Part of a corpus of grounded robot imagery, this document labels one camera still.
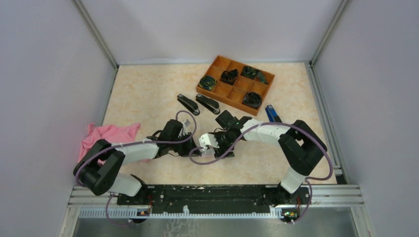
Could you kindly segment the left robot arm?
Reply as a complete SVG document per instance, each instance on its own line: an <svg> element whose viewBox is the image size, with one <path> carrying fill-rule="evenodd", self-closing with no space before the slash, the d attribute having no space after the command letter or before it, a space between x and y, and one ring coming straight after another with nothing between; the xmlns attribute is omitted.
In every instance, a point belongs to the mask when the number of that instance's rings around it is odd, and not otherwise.
<svg viewBox="0 0 419 237"><path fill-rule="evenodd" d="M148 198L145 183L135 175L120 172L123 165L153 160L173 151L179 156L189 154L194 141L189 120L169 120L163 130L134 143L110 143L99 139L73 170L76 180L96 196L107 192L126 195L136 204Z"/></svg>

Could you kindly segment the blue stapler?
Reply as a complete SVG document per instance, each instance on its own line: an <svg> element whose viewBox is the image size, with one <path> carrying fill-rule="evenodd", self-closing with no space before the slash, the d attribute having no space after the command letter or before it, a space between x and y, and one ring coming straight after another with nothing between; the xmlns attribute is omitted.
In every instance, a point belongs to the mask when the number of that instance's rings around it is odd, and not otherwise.
<svg viewBox="0 0 419 237"><path fill-rule="evenodd" d="M280 116L277 114L272 105L267 105L265 107L265 112L270 122L282 122Z"/></svg>

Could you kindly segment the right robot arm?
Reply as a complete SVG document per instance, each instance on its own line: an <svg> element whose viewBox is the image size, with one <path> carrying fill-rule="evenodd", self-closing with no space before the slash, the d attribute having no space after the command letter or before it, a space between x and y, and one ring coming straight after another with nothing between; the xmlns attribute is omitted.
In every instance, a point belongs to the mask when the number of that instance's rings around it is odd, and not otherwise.
<svg viewBox="0 0 419 237"><path fill-rule="evenodd" d="M230 153L240 140L282 149L290 165L279 184L278 197L283 203L292 203L297 198L297 189L327 153L324 142L302 120L292 124L262 122L248 116L237 118L228 111L223 111L215 120L222 130L209 133L208 146L215 149L217 158Z"/></svg>

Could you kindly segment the red white staple box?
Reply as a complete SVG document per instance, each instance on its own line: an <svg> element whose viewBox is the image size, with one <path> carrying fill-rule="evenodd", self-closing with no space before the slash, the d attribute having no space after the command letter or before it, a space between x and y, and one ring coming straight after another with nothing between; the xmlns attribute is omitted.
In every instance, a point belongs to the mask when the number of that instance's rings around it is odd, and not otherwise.
<svg viewBox="0 0 419 237"><path fill-rule="evenodd" d="M203 149L203 150L200 150L199 158L214 157L214 154L215 154L214 148Z"/></svg>

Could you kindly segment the black stapler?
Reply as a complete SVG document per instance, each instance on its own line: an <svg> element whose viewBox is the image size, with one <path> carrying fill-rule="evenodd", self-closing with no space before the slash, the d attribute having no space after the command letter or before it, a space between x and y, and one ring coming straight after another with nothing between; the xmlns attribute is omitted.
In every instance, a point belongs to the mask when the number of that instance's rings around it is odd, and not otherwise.
<svg viewBox="0 0 419 237"><path fill-rule="evenodd" d="M208 109L210 112L212 112L215 115L220 114L220 108L219 103L211 98L208 98L202 94L196 95L196 101L200 103L202 106L204 106L206 109Z"/></svg>
<svg viewBox="0 0 419 237"><path fill-rule="evenodd" d="M183 94L177 95L177 100L181 103L189 112L193 115L198 116L200 114L199 107L196 102L184 96Z"/></svg>

